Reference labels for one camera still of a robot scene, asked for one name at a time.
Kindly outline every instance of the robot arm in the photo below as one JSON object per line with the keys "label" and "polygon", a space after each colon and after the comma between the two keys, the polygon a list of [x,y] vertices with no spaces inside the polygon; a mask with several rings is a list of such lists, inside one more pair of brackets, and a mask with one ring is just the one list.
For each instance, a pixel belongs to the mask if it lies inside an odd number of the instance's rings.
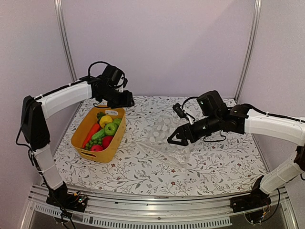
{"label": "robot arm", "polygon": [[[305,171],[305,119],[266,113],[249,104],[227,107],[217,91],[201,95],[197,102],[206,118],[178,127],[168,138],[168,143],[187,146],[188,141],[194,143],[222,130],[267,135],[297,144],[297,153],[271,173],[258,178],[249,195],[231,199],[234,212],[270,204],[269,194]],[[175,112],[181,112],[179,104],[173,108]]]}
{"label": "robot arm", "polygon": [[132,93],[122,90],[126,84],[124,73],[115,66],[108,65],[102,75],[97,77],[90,76],[89,72],[88,76],[44,95],[24,98],[20,131],[29,144],[32,163],[49,189],[47,203],[84,212],[87,199],[80,193],[67,193],[67,186],[59,175],[52,157],[46,119],[72,104],[89,98],[95,98],[98,102],[104,99],[110,108],[131,107],[134,105]]}

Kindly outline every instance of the plastic basket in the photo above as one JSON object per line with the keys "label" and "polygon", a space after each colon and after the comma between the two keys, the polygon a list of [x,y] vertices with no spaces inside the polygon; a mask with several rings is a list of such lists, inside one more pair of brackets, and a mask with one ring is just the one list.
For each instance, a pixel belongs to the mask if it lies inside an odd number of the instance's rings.
{"label": "plastic basket", "polygon": [[[97,113],[103,112],[106,115],[111,116],[111,118],[121,118],[122,121],[118,127],[117,132],[113,136],[110,145],[104,149],[103,151],[89,151],[82,149],[82,143],[84,142],[88,132],[91,130],[92,126],[97,123]],[[85,116],[79,127],[76,129],[75,133],[72,136],[71,143],[77,150],[77,152],[81,155],[81,157],[86,158],[88,160],[97,161],[100,163],[109,163],[123,138],[124,132],[126,128],[126,120],[125,120],[125,110],[123,108],[110,109],[110,108],[92,108],[88,114]]]}

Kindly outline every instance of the floral tablecloth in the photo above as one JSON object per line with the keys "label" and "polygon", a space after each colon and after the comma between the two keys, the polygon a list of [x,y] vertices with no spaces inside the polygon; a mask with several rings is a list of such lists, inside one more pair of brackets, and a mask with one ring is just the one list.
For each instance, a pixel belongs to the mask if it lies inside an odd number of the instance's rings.
{"label": "floral tablecloth", "polygon": [[[159,115],[179,118],[172,105],[185,97],[136,96],[135,106],[126,108],[126,131],[121,145],[108,164],[86,160],[71,145],[76,128],[95,100],[82,104],[54,155],[56,166],[67,184],[107,191],[158,196],[201,196],[251,190],[255,179],[266,172],[251,135],[223,133],[218,143],[199,140],[194,144],[184,172],[154,160],[139,150]],[[234,100],[224,99],[228,106]],[[187,106],[197,118],[202,112],[195,100]],[[210,140],[219,139],[215,133]]]}

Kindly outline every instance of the carrot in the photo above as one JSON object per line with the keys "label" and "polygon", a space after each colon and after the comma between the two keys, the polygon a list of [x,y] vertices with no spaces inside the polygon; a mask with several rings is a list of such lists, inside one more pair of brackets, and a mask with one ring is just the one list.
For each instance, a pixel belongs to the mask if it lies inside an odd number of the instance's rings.
{"label": "carrot", "polygon": [[101,129],[100,124],[96,123],[93,125],[93,127],[91,128],[91,130],[89,131],[89,133],[87,134],[83,144],[82,144],[82,148],[84,149],[86,147],[86,144],[91,140],[91,137],[97,133],[99,130]]}

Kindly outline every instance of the yellow fruit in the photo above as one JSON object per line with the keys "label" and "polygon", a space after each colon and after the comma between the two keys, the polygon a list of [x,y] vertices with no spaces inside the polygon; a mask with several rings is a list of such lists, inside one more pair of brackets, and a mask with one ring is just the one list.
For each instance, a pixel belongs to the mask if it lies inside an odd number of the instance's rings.
{"label": "yellow fruit", "polygon": [[109,115],[105,115],[100,119],[100,126],[104,128],[106,124],[112,123],[112,118]]}

